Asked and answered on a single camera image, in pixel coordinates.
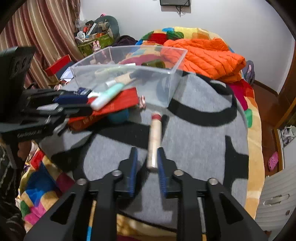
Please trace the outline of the person's hand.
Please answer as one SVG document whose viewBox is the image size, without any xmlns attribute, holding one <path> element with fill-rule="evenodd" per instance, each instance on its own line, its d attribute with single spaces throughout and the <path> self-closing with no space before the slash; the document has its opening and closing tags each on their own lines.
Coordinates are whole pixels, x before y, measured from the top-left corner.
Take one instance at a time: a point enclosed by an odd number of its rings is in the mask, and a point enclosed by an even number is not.
<svg viewBox="0 0 296 241">
<path fill-rule="evenodd" d="M 25 141 L 18 144 L 18 157 L 23 161 L 27 159 L 32 148 L 32 141 Z"/>
</svg>

